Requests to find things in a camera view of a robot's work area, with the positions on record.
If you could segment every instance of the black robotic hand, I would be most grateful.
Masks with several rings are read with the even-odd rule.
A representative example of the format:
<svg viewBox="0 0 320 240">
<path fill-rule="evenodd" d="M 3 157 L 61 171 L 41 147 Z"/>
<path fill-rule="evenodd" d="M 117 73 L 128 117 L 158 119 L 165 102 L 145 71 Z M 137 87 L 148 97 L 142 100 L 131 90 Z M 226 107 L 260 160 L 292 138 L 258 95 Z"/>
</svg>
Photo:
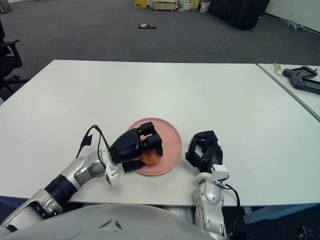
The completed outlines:
<svg viewBox="0 0 320 240">
<path fill-rule="evenodd" d="M 201 157 L 196 153 L 197 146 L 201 147 L 203 153 Z M 213 164 L 222 165 L 223 152 L 214 131 L 195 134 L 191 139 L 188 151 L 185 153 L 185 159 L 192 166 L 198 168 L 201 173 L 211 173 Z"/>
<path fill-rule="evenodd" d="M 145 163 L 135 160 L 146 150 L 156 150 L 163 155 L 162 139 L 151 121 L 141 124 L 138 128 L 126 131 L 111 145 L 109 149 L 111 160 L 115 164 L 122 164 L 124 171 L 130 172 L 142 168 Z"/>
</svg>

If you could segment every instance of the pink plate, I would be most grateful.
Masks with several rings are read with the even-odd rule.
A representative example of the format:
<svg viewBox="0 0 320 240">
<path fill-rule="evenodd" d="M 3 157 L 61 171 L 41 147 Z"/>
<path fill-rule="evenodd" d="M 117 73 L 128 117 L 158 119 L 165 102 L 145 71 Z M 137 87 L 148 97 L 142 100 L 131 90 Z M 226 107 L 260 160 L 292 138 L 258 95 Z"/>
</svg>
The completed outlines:
<svg viewBox="0 0 320 240">
<path fill-rule="evenodd" d="M 160 175 L 172 169 L 179 161 L 182 142 L 178 131 L 169 122 L 156 117 L 143 118 L 133 123 L 129 129 L 137 128 L 141 124 L 152 122 L 155 130 L 162 138 L 163 156 L 156 164 L 146 164 L 136 170 L 145 175 Z"/>
</svg>

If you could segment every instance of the game controller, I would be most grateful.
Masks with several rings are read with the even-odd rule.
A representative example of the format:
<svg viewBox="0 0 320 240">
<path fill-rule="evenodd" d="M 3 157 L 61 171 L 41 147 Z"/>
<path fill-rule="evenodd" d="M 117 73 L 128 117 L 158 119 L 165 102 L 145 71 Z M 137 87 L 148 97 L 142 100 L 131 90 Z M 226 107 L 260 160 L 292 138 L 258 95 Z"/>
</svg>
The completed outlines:
<svg viewBox="0 0 320 240">
<path fill-rule="evenodd" d="M 299 68 L 294 68 L 294 69 L 284 69 L 282 74 L 283 76 L 287 77 L 288 79 L 293 76 L 293 75 L 297 75 L 300 78 L 304 78 L 304 79 L 312 79 L 315 76 L 318 75 L 317 70 L 313 70 L 308 66 L 302 66 Z"/>
<path fill-rule="evenodd" d="M 310 79 L 302 78 L 297 75 L 292 75 L 289 82 L 295 89 L 303 90 L 306 92 L 320 94 L 320 82 Z"/>
</svg>

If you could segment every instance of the black office chair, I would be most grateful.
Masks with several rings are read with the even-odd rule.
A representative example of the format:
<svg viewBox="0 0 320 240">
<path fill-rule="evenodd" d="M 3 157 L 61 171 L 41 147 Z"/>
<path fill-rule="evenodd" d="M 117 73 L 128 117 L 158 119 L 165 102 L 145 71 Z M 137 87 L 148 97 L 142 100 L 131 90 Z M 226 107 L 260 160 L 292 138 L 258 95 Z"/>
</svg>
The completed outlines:
<svg viewBox="0 0 320 240">
<path fill-rule="evenodd" d="M 9 77 L 5 79 L 14 69 L 20 68 L 22 66 L 22 61 L 20 58 L 20 55 L 18 53 L 18 50 L 16 48 L 16 43 L 19 42 L 19 40 L 14 41 L 4 41 L 5 38 L 5 31 L 1 24 L 1 32 L 0 32 L 0 90 L 2 88 L 7 88 L 11 93 L 15 93 L 15 90 L 13 90 L 10 87 L 10 84 L 23 84 L 29 81 L 29 79 L 25 80 L 19 80 L 20 77 L 17 75 L 14 75 L 12 77 Z"/>
</svg>

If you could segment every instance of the small bottle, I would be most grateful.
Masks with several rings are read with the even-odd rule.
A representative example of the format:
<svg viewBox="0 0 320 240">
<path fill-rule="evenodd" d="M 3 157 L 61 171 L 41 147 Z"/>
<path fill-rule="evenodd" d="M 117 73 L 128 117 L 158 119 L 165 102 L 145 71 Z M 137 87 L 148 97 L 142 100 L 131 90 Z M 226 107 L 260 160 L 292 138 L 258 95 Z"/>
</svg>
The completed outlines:
<svg viewBox="0 0 320 240">
<path fill-rule="evenodd" d="M 282 74 L 280 64 L 274 63 L 273 66 L 274 66 L 274 71 L 275 71 L 275 73 L 276 73 L 278 76 L 280 76 L 280 75 Z"/>
</svg>

